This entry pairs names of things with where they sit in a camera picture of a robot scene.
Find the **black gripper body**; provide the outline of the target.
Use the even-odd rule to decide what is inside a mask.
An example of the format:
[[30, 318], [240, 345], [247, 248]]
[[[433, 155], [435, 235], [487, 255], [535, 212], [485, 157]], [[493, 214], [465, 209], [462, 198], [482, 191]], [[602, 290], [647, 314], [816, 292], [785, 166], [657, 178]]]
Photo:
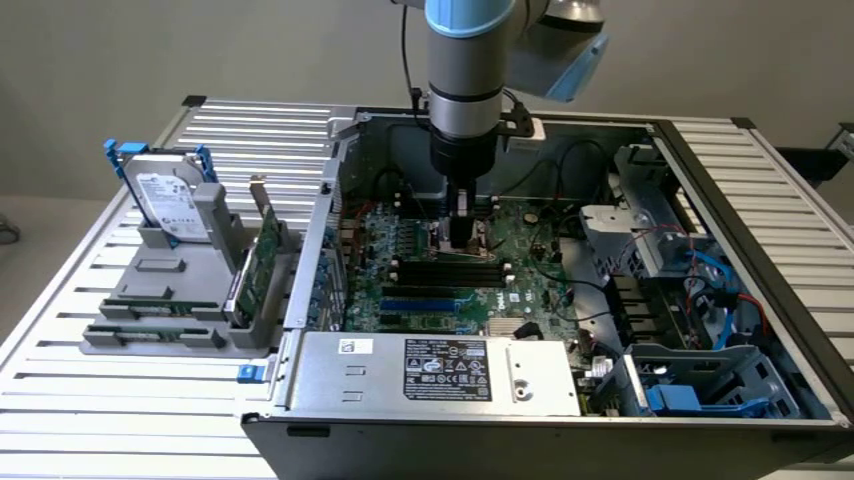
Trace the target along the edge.
[[498, 129], [470, 138], [454, 137], [431, 127], [430, 161], [457, 188], [474, 189], [495, 164]]

